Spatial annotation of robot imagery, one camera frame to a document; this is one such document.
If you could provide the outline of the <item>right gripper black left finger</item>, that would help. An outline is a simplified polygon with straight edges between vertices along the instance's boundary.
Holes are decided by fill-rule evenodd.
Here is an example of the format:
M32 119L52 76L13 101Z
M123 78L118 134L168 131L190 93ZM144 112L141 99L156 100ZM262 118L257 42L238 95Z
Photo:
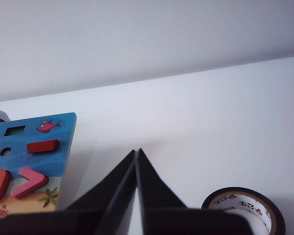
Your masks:
M126 235L136 188L135 151L66 208L77 213L73 235Z

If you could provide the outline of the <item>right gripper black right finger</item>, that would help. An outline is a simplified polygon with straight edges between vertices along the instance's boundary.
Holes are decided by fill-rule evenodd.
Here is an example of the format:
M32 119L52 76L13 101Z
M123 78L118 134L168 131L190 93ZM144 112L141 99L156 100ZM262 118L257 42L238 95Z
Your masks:
M162 181L142 149L136 159L143 232L145 235L180 235L176 218L186 205Z

